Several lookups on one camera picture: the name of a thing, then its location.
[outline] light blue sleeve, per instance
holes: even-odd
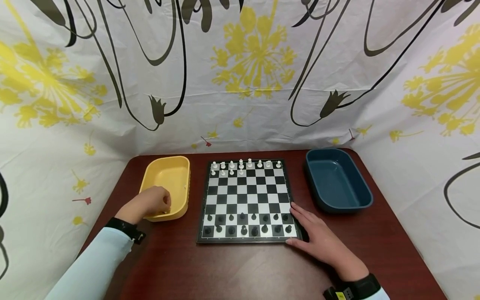
[[[117,266],[133,241],[123,232],[103,228],[63,274],[46,300],[102,300]]]

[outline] smartwatch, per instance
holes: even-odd
[[[117,219],[115,217],[110,219],[110,221],[107,222],[105,227],[110,227],[110,228],[115,228],[120,230],[121,232],[125,233],[130,239],[132,239],[133,242],[137,245],[140,245],[144,240],[144,238],[146,237],[146,234],[144,232],[137,230],[136,225],[130,224],[128,222]]]
[[[357,281],[343,282],[341,289],[330,287],[324,292],[327,300],[362,300],[376,294],[382,287],[377,278],[370,273]]]

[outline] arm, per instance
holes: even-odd
[[[116,218],[137,224],[146,215],[170,208],[170,193],[151,187],[125,204]],[[118,265],[130,252],[133,241],[122,231],[103,228],[56,283],[46,300],[101,300]]]

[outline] chessboard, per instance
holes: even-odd
[[[301,239],[283,159],[209,162],[197,243]]]

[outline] left hand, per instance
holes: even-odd
[[[131,224],[137,224],[143,217],[170,210],[170,192],[161,186],[153,186],[136,195],[115,215]]]

